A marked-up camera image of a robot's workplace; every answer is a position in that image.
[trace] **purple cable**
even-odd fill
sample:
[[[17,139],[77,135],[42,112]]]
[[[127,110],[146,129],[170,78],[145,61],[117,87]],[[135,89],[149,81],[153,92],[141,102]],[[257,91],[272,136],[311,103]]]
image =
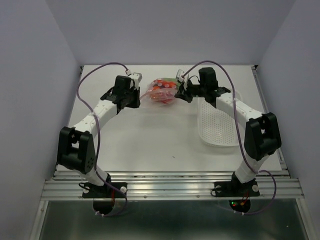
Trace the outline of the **purple cable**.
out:
[[[217,63],[217,62],[215,62],[215,61],[204,60],[204,61],[198,62],[198,63],[195,64],[193,67],[191,67],[188,71],[186,71],[186,72],[184,73],[184,75],[182,75],[182,77],[185,78],[185,76],[186,76],[188,73],[190,73],[195,67],[199,66],[200,64],[204,64],[204,63],[215,64],[215,65],[217,65],[219,68],[221,68],[222,71],[225,73],[226,77],[228,78],[230,84],[231,84],[231,88],[232,88],[232,98],[233,98],[234,122],[235,122],[236,135],[237,135],[237,138],[238,138],[241,155],[242,155],[242,158],[243,158],[245,164],[248,166],[248,168],[249,168],[252,172],[254,172],[255,174],[258,174],[258,172],[256,172],[256,171],[250,166],[250,164],[248,163],[247,158],[246,158],[246,155],[245,155],[244,147],[242,146],[242,141],[241,141],[241,136],[240,136],[240,130],[239,130],[239,125],[238,125],[238,117],[237,117],[237,104],[236,104],[236,101],[234,101],[234,99],[236,98],[236,90],[235,90],[234,83],[232,82],[231,77],[229,76],[229,74],[227,73],[227,71],[225,70],[225,68],[224,68],[221,64],[219,64],[219,63]],[[270,207],[271,204],[272,204],[272,203],[274,202],[274,200],[275,200],[275,197],[276,197],[276,194],[277,194],[277,183],[276,183],[275,177],[271,174],[271,172],[269,172],[269,171],[267,171],[267,170],[260,170],[259,173],[267,173],[267,174],[269,174],[270,177],[272,178],[273,184],[274,184],[274,193],[273,193],[272,199],[271,199],[270,203],[269,203],[267,206],[265,206],[264,208],[262,208],[261,210],[255,211],[255,212],[244,213],[244,215],[256,215],[256,214],[259,214],[259,213],[263,212],[264,210],[266,210],[268,207]]]
[[[96,122],[96,131],[97,131],[98,143],[97,143],[97,147],[96,147],[96,161],[95,161],[95,164],[94,164],[94,166],[93,166],[93,167],[94,167],[94,170],[95,170],[95,172],[96,172],[96,175],[97,175],[98,178],[99,178],[104,184],[106,184],[109,188],[111,188],[111,189],[113,189],[114,191],[117,191],[118,193],[122,194],[122,195],[124,196],[124,198],[125,198],[125,204],[124,204],[124,206],[123,206],[119,211],[117,211],[117,212],[114,213],[114,214],[111,214],[111,215],[102,215],[102,214],[96,212],[96,214],[99,214],[99,215],[102,216],[102,217],[112,217],[112,216],[117,216],[117,215],[121,214],[121,213],[125,210],[125,208],[127,207],[128,199],[127,199],[127,195],[126,195],[126,194],[124,194],[122,191],[120,191],[120,190],[117,189],[116,187],[112,186],[110,183],[106,182],[106,180],[104,180],[104,179],[100,176],[100,174],[98,173],[98,171],[97,171],[97,162],[98,162],[98,156],[99,156],[100,144],[101,144],[101,132],[100,132],[101,129],[100,129],[100,124],[99,124],[99,119],[98,119],[98,117],[96,116],[96,114],[94,113],[94,110],[93,110],[93,108],[89,105],[89,103],[87,103],[83,98],[80,97],[80,95],[79,95],[79,89],[80,89],[80,86],[81,86],[81,84],[83,83],[83,81],[84,81],[89,75],[91,75],[91,74],[94,73],[95,71],[97,71],[97,70],[99,70],[99,69],[101,69],[101,68],[103,68],[103,67],[105,67],[105,66],[108,66],[108,65],[121,65],[121,66],[123,66],[123,67],[125,68],[126,71],[129,70],[124,64],[122,64],[122,63],[120,63],[120,62],[108,62],[108,63],[105,63],[105,64],[103,64],[103,65],[101,65],[101,66],[96,67],[95,69],[93,69],[92,71],[90,71],[87,75],[85,75],[85,76],[80,80],[80,82],[78,83],[78,86],[77,86],[77,88],[76,88],[76,96],[77,96],[77,98],[78,98],[82,103],[84,103],[84,105],[86,105],[88,109],[90,109],[90,111],[92,112],[92,115],[93,115],[93,117],[94,117],[94,120],[95,120],[95,122]]]

